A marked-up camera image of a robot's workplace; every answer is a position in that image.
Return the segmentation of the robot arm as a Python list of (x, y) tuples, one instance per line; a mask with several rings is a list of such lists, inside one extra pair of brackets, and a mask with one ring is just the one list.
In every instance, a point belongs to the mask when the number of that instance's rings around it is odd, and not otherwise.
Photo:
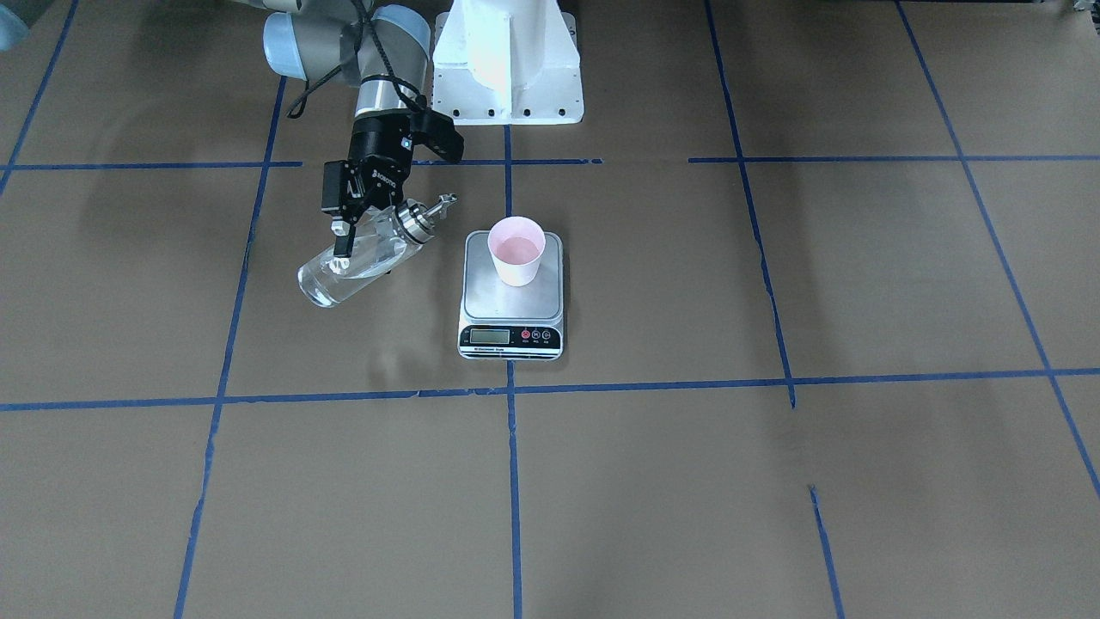
[(424, 96), (432, 30), (416, 10), (372, 1), (266, 1), (263, 47), (272, 70), (305, 82), (287, 117), (305, 113), (328, 82), (358, 91), (346, 157), (323, 166), (320, 208), (333, 224), (333, 257), (354, 255), (358, 225), (404, 199), (413, 152), (459, 161), (462, 141)]

